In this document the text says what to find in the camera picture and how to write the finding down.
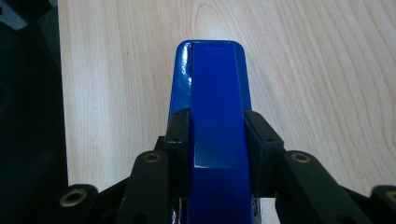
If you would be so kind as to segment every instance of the wood grain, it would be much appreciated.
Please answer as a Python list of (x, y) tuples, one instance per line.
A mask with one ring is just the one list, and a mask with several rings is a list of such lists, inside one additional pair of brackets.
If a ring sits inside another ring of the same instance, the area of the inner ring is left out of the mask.
[(395, 1), (63, 0), (59, 15), (70, 184), (128, 176), (165, 134), (177, 45), (231, 39), (286, 149), (364, 195), (396, 185)]

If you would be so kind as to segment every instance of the wooden table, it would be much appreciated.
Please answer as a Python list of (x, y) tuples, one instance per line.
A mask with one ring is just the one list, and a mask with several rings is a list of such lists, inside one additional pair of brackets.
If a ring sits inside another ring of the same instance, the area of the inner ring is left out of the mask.
[(364, 195), (396, 185), (395, 1), (70, 0), (59, 13), (70, 184), (127, 177), (165, 134), (177, 45), (231, 39), (287, 150)]

